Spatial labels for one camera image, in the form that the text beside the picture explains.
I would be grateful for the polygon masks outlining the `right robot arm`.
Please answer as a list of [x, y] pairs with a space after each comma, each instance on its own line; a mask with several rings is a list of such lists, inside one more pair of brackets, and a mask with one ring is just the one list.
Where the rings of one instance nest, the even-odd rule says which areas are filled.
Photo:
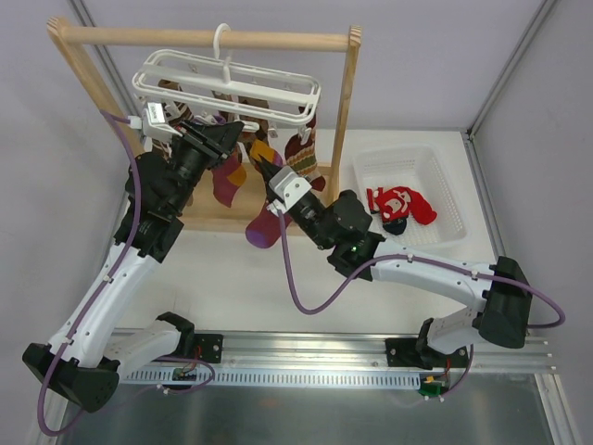
[[403, 365], [431, 370], [479, 342], [517, 350], [524, 346], [532, 293], [519, 264], [507, 257], [494, 264], [425, 256], [371, 231], [372, 216], [355, 192], [345, 190], [329, 206], [290, 167], [256, 162], [266, 186], [270, 212], [287, 218], [348, 282], [398, 283], [462, 304], [444, 318], [429, 318], [416, 339], [396, 349]]

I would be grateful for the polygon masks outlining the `purple orange striped sock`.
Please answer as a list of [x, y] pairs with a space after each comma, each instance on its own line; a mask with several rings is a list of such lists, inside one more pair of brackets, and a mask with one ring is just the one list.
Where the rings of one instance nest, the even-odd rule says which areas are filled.
[[237, 191], [246, 181], [246, 170], [242, 162], [240, 147], [236, 146], [233, 154], [225, 162], [212, 170], [214, 198], [226, 208], [233, 205]]

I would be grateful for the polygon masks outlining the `white plastic clip hanger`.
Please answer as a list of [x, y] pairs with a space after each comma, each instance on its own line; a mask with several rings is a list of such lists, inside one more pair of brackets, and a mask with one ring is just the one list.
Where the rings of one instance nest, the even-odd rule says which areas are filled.
[[[232, 51], [222, 57], [221, 37], [229, 30], [222, 23], [214, 32], [211, 57], [168, 48], [153, 52], [133, 75], [133, 89], [145, 99], [184, 102], [293, 127], [307, 124], [321, 98], [319, 81], [305, 74], [237, 63]], [[270, 107], [241, 105], [238, 96], [264, 99]]]

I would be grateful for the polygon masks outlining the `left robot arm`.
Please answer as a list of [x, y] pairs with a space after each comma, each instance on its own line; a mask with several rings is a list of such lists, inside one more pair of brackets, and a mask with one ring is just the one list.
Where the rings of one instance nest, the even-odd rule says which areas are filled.
[[181, 216], [205, 171], [233, 154], [243, 123], [182, 121], [168, 159], [132, 155], [125, 185], [130, 206], [99, 274], [80, 305], [46, 343], [31, 343], [22, 360], [48, 389], [87, 413], [101, 410], [122, 378], [162, 356], [194, 356], [195, 326], [165, 312], [144, 330], [108, 342], [143, 282], [165, 260], [183, 229]]

